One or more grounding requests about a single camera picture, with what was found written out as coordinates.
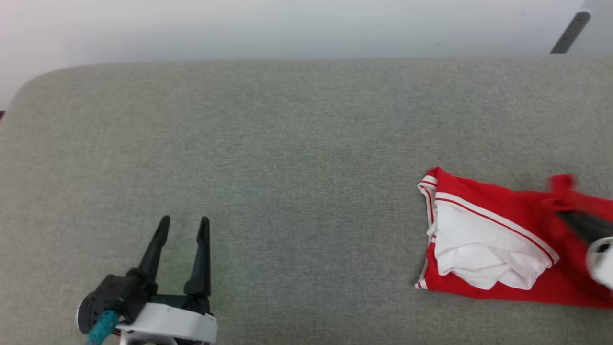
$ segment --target gray upholstery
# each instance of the gray upholstery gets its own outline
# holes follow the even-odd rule
[[[613,57],[114,64],[0,123],[0,343],[80,344],[80,300],[171,216],[160,292],[211,220],[220,344],[601,344],[608,310],[416,290],[426,170],[613,198]]]

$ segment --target garment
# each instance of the garment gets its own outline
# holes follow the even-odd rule
[[[482,298],[613,308],[611,291],[587,270],[588,244],[557,211],[613,221],[613,201],[554,176],[550,192],[514,192],[455,177],[441,168],[418,183],[429,228],[418,289]]]

